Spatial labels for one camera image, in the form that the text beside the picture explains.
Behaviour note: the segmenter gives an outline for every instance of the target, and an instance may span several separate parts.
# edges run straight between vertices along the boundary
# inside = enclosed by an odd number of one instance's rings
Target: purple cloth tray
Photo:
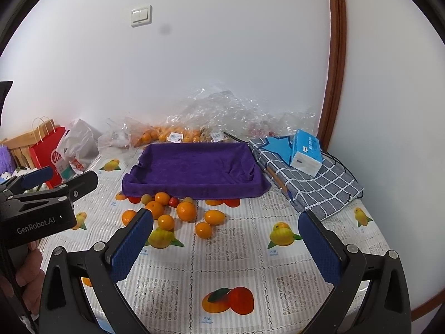
[[[245,143],[150,144],[122,180],[127,197],[248,198],[270,187]]]

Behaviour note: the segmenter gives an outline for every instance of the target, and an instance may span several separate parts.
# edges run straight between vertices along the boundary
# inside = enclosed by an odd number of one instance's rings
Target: plaid fabric
[[[279,155],[261,149],[266,143],[263,138],[252,139],[249,141],[249,147],[259,166],[272,178],[298,212],[310,209],[321,221],[340,211],[363,191],[363,187],[340,164],[332,163],[323,157],[320,171],[317,176],[311,177],[288,166]],[[275,178],[278,178],[286,189],[283,189]]]

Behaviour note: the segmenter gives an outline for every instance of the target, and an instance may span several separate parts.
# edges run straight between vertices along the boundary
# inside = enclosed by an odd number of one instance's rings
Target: white patterned tablecloth
[[[123,226],[123,211],[143,207],[128,200],[115,200],[123,175],[137,164],[140,154],[141,150],[133,158],[121,159],[122,170],[112,172],[100,170],[109,159],[97,159],[91,167],[99,177],[97,189],[74,205],[76,213],[87,213],[87,229],[70,229],[43,239],[39,248],[44,270],[55,247],[64,246],[70,252],[107,241]],[[323,225],[345,244],[355,244],[365,253],[383,255],[389,247],[381,231],[375,222],[358,227],[355,207],[361,207],[371,217],[356,199],[324,220]],[[223,211],[227,219],[223,225],[214,227],[210,239],[198,238],[195,224],[180,221],[173,210],[175,237],[184,247],[169,246],[163,250],[144,247],[127,279],[117,284],[141,321],[152,334],[295,333],[303,329],[327,298],[332,285],[324,282],[302,240],[286,247],[267,248],[269,234],[277,222],[286,222],[298,233],[299,215],[294,208],[275,185],[259,198],[242,199],[237,208],[210,207],[199,201],[197,221],[203,221],[204,212],[211,208]],[[363,282],[360,286],[350,314],[358,310],[367,285]],[[212,314],[203,309],[202,300],[207,294],[240,286],[253,294],[252,313],[238,315],[227,310]],[[96,316],[106,320],[93,289],[85,289]]]

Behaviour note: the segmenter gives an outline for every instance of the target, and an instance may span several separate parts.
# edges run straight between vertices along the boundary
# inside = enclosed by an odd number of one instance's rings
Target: white wall switch plate
[[[136,26],[151,24],[151,6],[139,7],[131,11],[130,23],[133,28]]]

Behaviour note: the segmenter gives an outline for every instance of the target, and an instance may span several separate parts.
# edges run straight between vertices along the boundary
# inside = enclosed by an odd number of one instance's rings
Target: silver bolt
[[[62,253],[62,251],[63,251],[63,247],[61,247],[61,246],[57,246],[57,247],[53,250],[53,254],[54,254],[55,256],[57,256],[57,255],[60,255],[60,254]]]
[[[105,244],[102,241],[96,242],[93,246],[94,251],[102,251],[105,248]]]
[[[356,254],[359,252],[359,248],[356,245],[348,245],[346,247],[346,249],[351,253],[351,254]]]
[[[389,257],[392,258],[392,259],[396,259],[396,258],[399,257],[399,254],[398,254],[397,252],[395,252],[394,250],[389,250],[388,255],[389,255]]]

